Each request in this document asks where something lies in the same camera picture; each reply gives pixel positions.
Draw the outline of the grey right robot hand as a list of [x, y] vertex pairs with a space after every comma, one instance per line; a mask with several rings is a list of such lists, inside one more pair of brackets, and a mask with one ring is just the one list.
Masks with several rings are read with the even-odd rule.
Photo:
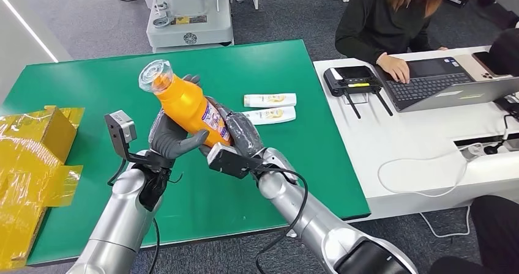
[[233, 146], [241, 155], [253, 157], [264, 149], [260, 134], [246, 115], [229, 109], [212, 97], [206, 98], [222, 116], [232, 137]]

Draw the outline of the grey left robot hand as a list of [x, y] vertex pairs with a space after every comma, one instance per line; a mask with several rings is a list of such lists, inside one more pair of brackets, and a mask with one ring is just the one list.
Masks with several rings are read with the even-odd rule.
[[190, 135], [161, 108], [149, 132], [149, 148], [166, 159], [174, 160], [199, 148], [208, 135], [209, 131], [205, 129]]

